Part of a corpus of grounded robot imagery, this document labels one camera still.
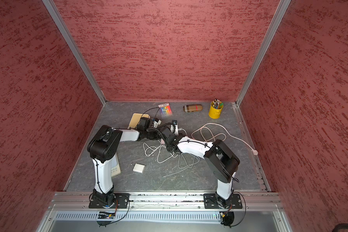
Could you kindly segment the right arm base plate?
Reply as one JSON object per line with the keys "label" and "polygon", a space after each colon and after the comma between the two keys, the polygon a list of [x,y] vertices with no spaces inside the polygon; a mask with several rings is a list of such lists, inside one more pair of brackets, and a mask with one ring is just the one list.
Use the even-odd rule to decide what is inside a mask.
{"label": "right arm base plate", "polygon": [[240,194],[231,194],[227,200],[224,200],[216,193],[205,193],[203,195],[205,209],[242,209],[243,204]]}

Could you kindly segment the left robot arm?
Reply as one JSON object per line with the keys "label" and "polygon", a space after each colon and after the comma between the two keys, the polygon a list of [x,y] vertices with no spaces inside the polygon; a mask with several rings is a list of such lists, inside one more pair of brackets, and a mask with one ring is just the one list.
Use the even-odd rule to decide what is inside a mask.
{"label": "left robot arm", "polygon": [[89,142],[87,151],[93,160],[95,170],[95,186],[90,196],[90,207],[111,208],[117,205],[112,182],[112,168],[116,162],[116,152],[120,142],[135,142],[144,139],[155,139],[149,128],[161,124],[159,119],[140,118],[134,128],[112,128],[103,125]]}

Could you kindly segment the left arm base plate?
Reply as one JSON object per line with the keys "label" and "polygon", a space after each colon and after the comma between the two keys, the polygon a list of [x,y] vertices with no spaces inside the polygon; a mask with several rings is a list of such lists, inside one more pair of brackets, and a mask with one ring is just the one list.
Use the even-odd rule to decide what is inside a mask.
{"label": "left arm base plate", "polygon": [[96,197],[90,197],[89,208],[90,209],[105,209],[105,210],[113,210],[113,209],[127,209],[128,204],[130,202],[130,194],[128,193],[115,193],[115,197],[111,205],[106,205],[96,200]]}

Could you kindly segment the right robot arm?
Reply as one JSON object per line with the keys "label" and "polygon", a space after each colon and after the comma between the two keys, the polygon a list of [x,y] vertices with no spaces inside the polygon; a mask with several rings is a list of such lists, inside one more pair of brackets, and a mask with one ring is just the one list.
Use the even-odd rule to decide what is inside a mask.
{"label": "right robot arm", "polygon": [[207,143],[191,139],[181,133],[175,134],[168,127],[154,130],[164,141],[169,152],[188,153],[205,160],[218,181],[216,202],[220,208],[229,209],[232,206],[234,174],[240,164],[239,158],[232,150],[219,139]]}

